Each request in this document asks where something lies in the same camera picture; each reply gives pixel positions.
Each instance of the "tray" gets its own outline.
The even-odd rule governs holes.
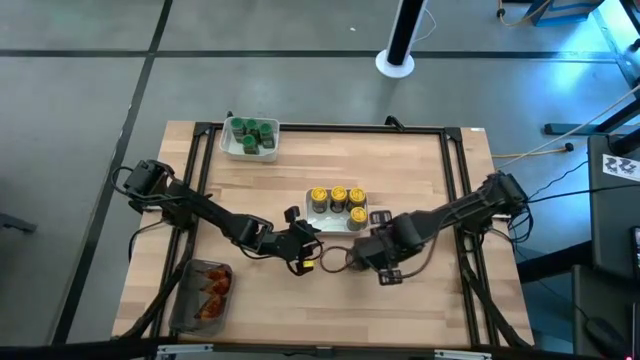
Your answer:
[[[273,149],[265,149],[264,146],[258,145],[259,154],[245,154],[242,148],[242,144],[237,142],[233,136],[233,131],[231,131],[231,119],[240,118],[242,120],[254,119],[258,122],[258,126],[263,123],[269,123],[271,128],[273,129],[273,139],[275,141],[275,147]],[[276,157],[278,156],[278,143],[280,142],[280,122],[275,119],[263,119],[263,118],[248,118],[248,117],[239,117],[233,116],[228,117],[224,121],[224,126],[222,127],[222,139],[220,140],[220,150],[226,153],[227,156],[233,160],[239,161],[255,161],[255,162],[273,162],[276,161]]]
[[[211,280],[199,273],[223,267],[230,275],[229,291],[222,297],[224,309],[222,314],[215,319],[201,320],[194,316],[200,310],[200,307],[209,299],[209,294],[200,291]],[[169,320],[169,328],[185,334],[197,336],[212,336],[220,332],[224,327],[224,322],[229,310],[229,298],[233,292],[235,277],[231,267],[227,264],[217,263],[214,261],[191,260],[187,263],[180,284],[178,285],[178,294],[171,312]]]
[[[311,224],[314,228],[322,231],[318,235],[358,235],[365,229],[360,231],[351,231],[347,227],[347,220],[349,220],[349,213],[347,212],[346,206],[344,211],[340,213],[334,213],[331,211],[331,207],[327,204],[327,211],[322,214],[318,214],[313,211],[313,204],[311,202],[311,191],[313,189],[307,190],[307,194],[305,196],[305,208],[307,209],[307,222]],[[327,202],[331,201],[331,189],[327,190]],[[365,198],[364,200],[364,209],[367,211],[367,216],[369,215],[369,209],[367,208],[367,201],[369,199]]]

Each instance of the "orange food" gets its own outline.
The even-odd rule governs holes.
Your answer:
[[[206,271],[201,271],[200,273],[202,273],[204,276],[206,276],[209,280],[220,280],[223,278],[228,278],[227,276],[227,272],[225,271],[225,269],[220,266],[217,267],[215,269],[209,269]]]
[[[203,286],[200,291],[204,291],[209,295],[226,295],[229,292],[229,278],[223,277],[220,280],[212,281]]]
[[[194,317],[203,320],[215,319],[222,315],[222,309],[224,309],[222,297],[220,295],[211,295]]]

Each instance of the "concrete floor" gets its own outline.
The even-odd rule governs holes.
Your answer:
[[[50,340],[144,61],[2,50],[146,51],[162,6],[161,0],[0,2],[0,211],[39,225],[29,236],[0,232],[0,345]],[[160,50],[379,50],[395,8],[388,0],[175,1]],[[429,9],[438,27],[416,50],[527,54],[417,59],[403,80],[382,77],[368,57],[157,58],[124,164],[154,158],[168,120],[220,121],[227,110],[283,122],[381,124],[394,114],[412,125],[485,127],[494,153],[518,153],[548,140],[540,132],[544,123],[585,122],[629,90],[615,61],[588,59],[611,51],[593,16],[561,27],[505,28],[493,2],[431,0]],[[527,7],[507,9],[517,18]],[[623,49],[637,34],[621,12],[615,0],[602,8]],[[422,31],[430,26],[425,18]],[[555,51],[573,60],[530,59]],[[585,151],[531,158],[507,170],[533,192],[583,161]],[[585,167],[548,193],[587,186]],[[532,210],[536,228],[522,246],[530,256],[590,236],[586,196]],[[127,240],[138,223],[125,199],[114,196],[69,341],[109,337]],[[569,296],[566,278],[551,282]],[[553,295],[535,284],[525,293],[536,330],[570,340],[566,303],[549,301]]]

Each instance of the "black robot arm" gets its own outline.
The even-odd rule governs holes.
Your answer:
[[[485,233],[491,227],[492,216],[517,216],[525,208],[526,200],[526,194],[512,175],[491,174],[478,190],[463,198],[432,211],[402,213],[373,228],[370,236],[356,239],[350,251],[352,267],[393,269],[399,262],[421,252],[440,230],[461,224],[468,232]],[[401,278],[397,271],[387,274],[391,280]]]
[[[311,271],[304,260],[313,255],[320,242],[314,229],[300,216],[298,207],[285,211],[289,228],[273,231],[273,224],[265,219],[248,214],[234,214],[189,188],[174,176],[173,169],[154,160],[140,161],[131,171],[119,192],[128,196],[129,204],[138,212],[149,206],[160,206],[163,219],[180,229],[190,228],[201,218],[220,228],[222,234],[243,252],[278,257],[287,262],[296,275]]]

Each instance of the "wooden tabletop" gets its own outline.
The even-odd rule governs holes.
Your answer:
[[[158,156],[176,170],[179,178],[183,176],[194,124],[169,122]],[[389,209],[394,215],[429,210],[447,202],[437,136],[283,132],[277,161],[264,164],[229,160],[218,147],[219,133],[206,193],[212,193],[212,200],[229,211],[268,219],[278,230],[286,228],[283,211],[298,205],[304,212],[305,192],[316,186],[361,187],[367,191],[370,211]],[[494,170],[489,145],[484,129],[464,128],[462,134],[472,188],[476,189]],[[197,185],[204,143],[200,144],[192,188]],[[453,145],[450,148],[457,194],[461,196]],[[159,216],[145,214],[141,226],[158,221]],[[502,224],[496,224],[496,228],[506,231]],[[170,232],[167,226],[138,236],[114,335],[128,330],[156,295]],[[347,247],[353,241],[327,236],[321,240],[325,246]],[[216,227],[200,221],[194,258],[228,263],[237,281],[223,332],[211,339],[181,336],[181,340],[467,347],[469,337],[453,231],[441,231],[436,244],[425,271],[401,285],[383,287],[372,271],[329,274],[318,267],[295,277],[281,260],[247,259]],[[494,302],[518,334],[533,343],[511,245],[488,233],[483,249]],[[423,251],[400,268],[411,271],[425,256]],[[327,267],[339,267],[344,263],[344,254],[329,253],[325,263]],[[481,339],[487,343],[482,307],[477,298],[475,302]],[[168,333],[172,306],[173,295],[167,302],[162,334]]]

